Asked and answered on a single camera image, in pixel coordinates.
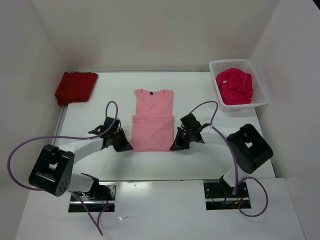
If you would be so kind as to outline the light pink t-shirt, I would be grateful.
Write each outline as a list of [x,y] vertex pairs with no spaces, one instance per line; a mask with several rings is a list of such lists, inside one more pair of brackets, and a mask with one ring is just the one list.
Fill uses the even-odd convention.
[[173,98],[168,89],[137,89],[131,145],[135,152],[169,152],[174,141]]

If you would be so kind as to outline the dark red t-shirt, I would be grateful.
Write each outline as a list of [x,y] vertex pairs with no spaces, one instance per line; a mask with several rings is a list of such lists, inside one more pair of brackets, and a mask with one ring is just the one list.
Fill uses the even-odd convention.
[[64,72],[55,91],[59,106],[87,102],[92,94],[98,74],[94,72]]

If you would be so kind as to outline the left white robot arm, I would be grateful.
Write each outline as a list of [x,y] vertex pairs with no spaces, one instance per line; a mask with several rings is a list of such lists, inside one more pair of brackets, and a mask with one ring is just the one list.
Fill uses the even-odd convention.
[[68,191],[81,192],[89,200],[96,199],[102,188],[100,180],[88,173],[74,173],[74,164],[109,146],[117,153],[133,150],[122,128],[98,136],[100,133],[96,128],[82,140],[60,146],[45,145],[29,175],[28,183],[56,197]]

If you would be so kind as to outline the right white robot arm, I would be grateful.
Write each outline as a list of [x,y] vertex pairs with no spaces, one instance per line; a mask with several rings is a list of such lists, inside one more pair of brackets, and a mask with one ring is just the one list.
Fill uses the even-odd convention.
[[194,129],[179,127],[170,150],[188,150],[192,142],[227,146],[233,166],[220,178],[219,191],[225,197],[235,195],[240,181],[249,177],[274,155],[270,145],[249,123],[240,128],[214,127],[209,123]]

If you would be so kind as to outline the magenta t-shirt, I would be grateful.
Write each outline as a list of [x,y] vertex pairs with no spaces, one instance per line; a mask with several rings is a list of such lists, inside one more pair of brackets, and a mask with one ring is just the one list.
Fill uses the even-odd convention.
[[229,68],[216,76],[221,99],[226,105],[245,105],[252,102],[253,77],[238,68]]

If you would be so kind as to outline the white plastic basket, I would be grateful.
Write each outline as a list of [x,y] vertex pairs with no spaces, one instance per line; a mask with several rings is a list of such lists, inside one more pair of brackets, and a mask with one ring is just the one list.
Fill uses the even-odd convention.
[[[257,74],[253,64],[247,59],[224,59],[224,60],[214,60],[209,63],[210,72],[212,74],[212,79],[214,86],[216,88],[216,92],[218,95],[219,102],[221,104],[221,108],[223,110],[240,110],[240,109],[252,109],[258,106],[266,105],[269,101],[269,96],[266,88],[263,86],[263,83]],[[242,70],[245,73],[252,75],[252,87],[253,87],[253,95],[251,98],[250,104],[239,104],[239,105],[226,105],[224,104],[221,94],[218,88],[218,84],[216,82],[216,77],[219,73],[231,69],[237,68]]]

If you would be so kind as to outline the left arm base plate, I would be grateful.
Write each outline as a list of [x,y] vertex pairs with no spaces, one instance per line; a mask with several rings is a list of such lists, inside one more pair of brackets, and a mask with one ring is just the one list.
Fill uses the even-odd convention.
[[[98,213],[105,208],[105,212],[115,211],[115,199],[116,199],[117,183],[101,181],[97,192],[81,192],[78,191],[77,195],[83,201],[84,205],[91,213]],[[71,193],[69,207],[69,213],[84,213],[85,208],[78,198]]]

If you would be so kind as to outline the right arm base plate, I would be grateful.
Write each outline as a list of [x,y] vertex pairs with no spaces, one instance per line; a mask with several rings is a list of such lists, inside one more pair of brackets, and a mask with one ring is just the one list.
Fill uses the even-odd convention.
[[232,195],[222,188],[218,180],[204,181],[204,197],[206,210],[251,209],[250,197],[245,182],[241,183],[238,193]]

